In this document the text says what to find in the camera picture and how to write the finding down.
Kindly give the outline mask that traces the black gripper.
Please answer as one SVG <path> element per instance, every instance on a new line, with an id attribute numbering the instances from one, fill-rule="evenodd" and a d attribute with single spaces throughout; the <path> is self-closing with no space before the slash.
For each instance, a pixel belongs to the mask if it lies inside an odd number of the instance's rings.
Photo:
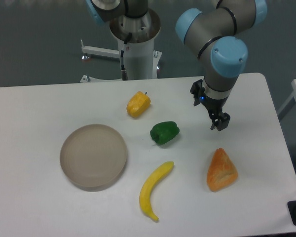
<path id="1" fill-rule="evenodd" d="M 228 127 L 230 115 L 222 111 L 228 96 L 223 99 L 214 99 L 209 95 L 209 89 L 205 88 L 204 79 L 194 82 L 190 89 L 190 93 L 194 98 L 194 106 L 202 104 L 207 109 L 212 121 L 211 130 L 216 129 L 217 131 L 222 131 Z"/>

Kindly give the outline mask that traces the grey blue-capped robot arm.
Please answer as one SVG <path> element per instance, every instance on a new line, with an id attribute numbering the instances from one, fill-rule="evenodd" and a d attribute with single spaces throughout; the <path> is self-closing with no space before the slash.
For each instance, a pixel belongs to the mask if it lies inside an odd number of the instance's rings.
<path id="1" fill-rule="evenodd" d="M 160 18 L 146 0 L 88 0 L 86 5 L 97 23 L 109 23 L 118 42 L 117 57 L 123 80 L 156 77 L 154 39 L 160 32 Z M 205 68 L 203 79 L 193 83 L 194 104 L 202 104 L 212 129 L 227 128 L 230 116 L 223 112 L 248 58 L 246 45 L 236 34 L 262 22 L 267 14 L 263 0 L 221 0 L 204 14 L 196 8 L 185 11 L 175 31 Z"/>

